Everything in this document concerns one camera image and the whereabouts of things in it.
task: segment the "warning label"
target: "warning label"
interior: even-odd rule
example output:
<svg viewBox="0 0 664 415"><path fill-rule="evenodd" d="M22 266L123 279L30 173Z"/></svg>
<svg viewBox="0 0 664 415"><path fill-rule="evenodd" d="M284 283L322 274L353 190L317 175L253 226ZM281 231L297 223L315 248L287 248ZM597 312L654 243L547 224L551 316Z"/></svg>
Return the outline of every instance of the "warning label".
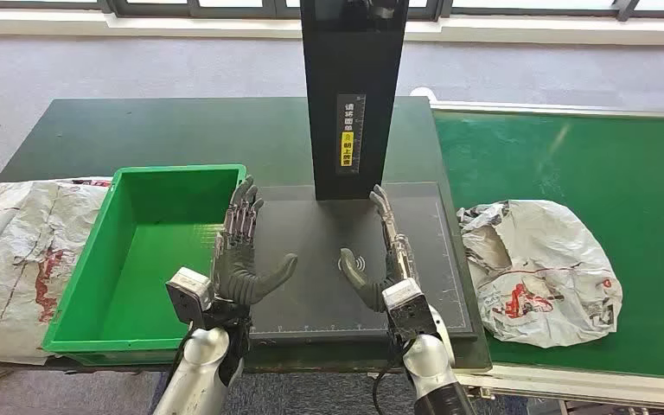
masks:
<svg viewBox="0 0 664 415"><path fill-rule="evenodd" d="M337 166L338 175L356 175L360 171L362 125L365 119L365 94L337 95Z"/></svg>

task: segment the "green plastic bin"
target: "green plastic bin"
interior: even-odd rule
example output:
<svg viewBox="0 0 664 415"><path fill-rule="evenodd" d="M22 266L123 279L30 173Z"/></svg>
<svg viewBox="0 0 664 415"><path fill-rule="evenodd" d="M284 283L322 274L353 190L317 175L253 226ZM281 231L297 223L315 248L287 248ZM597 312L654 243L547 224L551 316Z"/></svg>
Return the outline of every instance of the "green plastic bin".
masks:
<svg viewBox="0 0 664 415"><path fill-rule="evenodd" d="M116 172L42 346L88 366L172 362L187 325L164 283L206 273L240 164Z"/></svg>

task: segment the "humanoid robot hand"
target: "humanoid robot hand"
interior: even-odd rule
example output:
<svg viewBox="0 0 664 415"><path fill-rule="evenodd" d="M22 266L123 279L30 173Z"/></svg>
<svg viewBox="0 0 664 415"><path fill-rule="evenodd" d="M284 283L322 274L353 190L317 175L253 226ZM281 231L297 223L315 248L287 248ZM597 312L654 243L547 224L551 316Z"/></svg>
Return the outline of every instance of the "humanoid robot hand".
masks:
<svg viewBox="0 0 664 415"><path fill-rule="evenodd" d="M370 192L370 200L375 204L383 226L383 239L386 244L386 275L382 279L370 278L357 267L354 253L347 248L340 250L340 268L363 303L369 309L382 313L386 311L383 290L403 278L415 278L416 275L408 239L402 233L398 233L396 229L393 210L386 191L376 184L373 191Z"/></svg>
<svg viewBox="0 0 664 415"><path fill-rule="evenodd" d="M259 188L248 176L233 192L224 227L215 239L211 271L217 297L242 305L255 304L276 290L297 268L297 255L288 253L278 268L259 275L256 272L253 235L264 202Z"/></svg>

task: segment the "yellow label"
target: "yellow label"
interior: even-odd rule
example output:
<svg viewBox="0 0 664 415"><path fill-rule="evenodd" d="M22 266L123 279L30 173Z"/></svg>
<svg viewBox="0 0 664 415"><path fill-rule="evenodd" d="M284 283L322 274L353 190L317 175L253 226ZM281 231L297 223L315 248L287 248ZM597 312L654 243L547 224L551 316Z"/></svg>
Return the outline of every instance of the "yellow label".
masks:
<svg viewBox="0 0 664 415"><path fill-rule="evenodd" d="M340 137L340 165L349 167L353 165L354 132L343 131Z"/></svg>

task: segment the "black mat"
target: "black mat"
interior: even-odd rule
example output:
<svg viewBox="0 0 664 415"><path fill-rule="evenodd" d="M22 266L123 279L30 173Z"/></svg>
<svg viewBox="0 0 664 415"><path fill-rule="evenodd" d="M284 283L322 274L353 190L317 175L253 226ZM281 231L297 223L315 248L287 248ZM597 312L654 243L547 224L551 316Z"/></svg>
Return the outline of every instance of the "black mat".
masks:
<svg viewBox="0 0 664 415"><path fill-rule="evenodd" d="M422 290L451 335L472 334L437 184L386 184L399 231L411 241ZM295 275L253 307L252 338L289 342L384 339L385 315L357 297L339 270L348 247L374 278L385 275L380 217L371 201L315 201L311 186L261 188L266 204L256 232L256 260L269 271L287 252Z"/></svg>

